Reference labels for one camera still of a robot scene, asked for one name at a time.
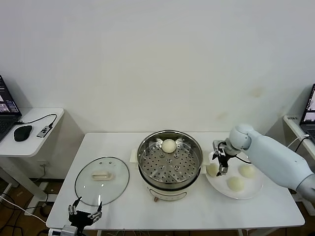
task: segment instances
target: white wall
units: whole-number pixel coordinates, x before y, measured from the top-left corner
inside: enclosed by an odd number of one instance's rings
[[[69,167],[82,133],[93,131],[228,131],[246,122],[281,137],[280,117],[303,110],[314,82],[314,8],[312,0],[2,0],[0,74],[20,106],[68,111],[53,150],[71,155],[60,154],[52,173]]]

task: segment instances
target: steamed bun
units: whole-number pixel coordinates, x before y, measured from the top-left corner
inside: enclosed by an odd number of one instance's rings
[[[162,143],[162,150],[166,153],[172,153],[176,150],[176,143],[172,139],[166,139]]]
[[[252,165],[242,165],[238,168],[239,173],[245,178],[255,178],[255,168]]]
[[[206,166],[207,174],[211,177],[216,177],[219,171],[219,166],[216,163],[211,163],[209,166]]]
[[[227,180],[227,186],[234,192],[240,192],[244,189],[244,181],[240,177],[231,177]]]

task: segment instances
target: white plate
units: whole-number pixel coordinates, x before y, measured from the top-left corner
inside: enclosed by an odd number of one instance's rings
[[[213,155],[213,152],[209,154],[210,163],[216,163],[219,165],[218,158],[216,158],[215,160],[212,160],[212,155]],[[242,158],[243,160],[249,161],[247,159],[247,156],[243,153],[238,154],[238,157]],[[238,168],[241,165],[249,165],[249,164],[246,164],[234,157],[234,158],[229,159],[228,165],[229,165],[228,171],[226,175],[224,176],[211,177],[210,175],[206,174],[208,181],[216,190],[234,199],[250,199],[260,192],[260,190],[263,187],[264,174],[259,169],[257,169],[253,165],[253,167],[256,170],[255,178],[245,178],[239,173]],[[227,186],[227,180],[233,176],[242,178],[242,180],[244,181],[244,186],[245,186],[244,190],[240,192],[234,192]]]

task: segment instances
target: laptop screen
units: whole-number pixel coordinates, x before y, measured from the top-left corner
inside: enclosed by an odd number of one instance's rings
[[[2,77],[0,76],[0,115],[19,114],[20,111],[15,105],[9,90],[7,89]]]
[[[313,84],[311,95],[307,101],[305,111],[303,113],[301,123],[315,124],[315,84]]]

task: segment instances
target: white side table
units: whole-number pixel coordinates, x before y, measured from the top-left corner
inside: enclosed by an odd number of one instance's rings
[[[63,116],[63,108],[25,108],[21,109],[22,118],[21,120],[27,122],[38,119],[48,114],[56,114],[57,118],[53,124],[52,130],[44,138],[36,137],[36,135],[47,125],[49,125],[54,116],[41,119],[37,122],[32,123],[32,131],[28,139],[22,142],[17,142],[14,140],[13,133],[14,130],[22,125],[14,126],[11,131],[5,136],[5,138],[0,142],[0,166],[2,169],[8,173],[12,178],[24,186],[27,190],[34,194],[28,207],[35,207],[39,201],[45,201],[46,198],[50,202],[54,202],[57,195],[47,194],[43,191],[47,182],[42,182],[38,187],[34,184],[19,168],[17,168],[12,162],[12,157],[29,158],[36,155],[39,149],[42,147],[44,142],[47,140],[50,133],[54,131],[55,126],[59,122],[60,118]],[[33,213],[35,208],[27,209],[27,212]]]
[[[292,130],[292,132],[297,136],[300,137],[305,135],[305,132],[300,127],[301,116],[298,115],[286,115],[283,117],[286,124]],[[314,143],[309,140],[305,139],[302,143],[308,153],[315,159],[315,145]],[[302,202],[307,210],[308,214],[311,216],[315,216],[315,208],[313,207],[312,203],[302,198],[302,196],[298,193],[292,195],[296,202]]]

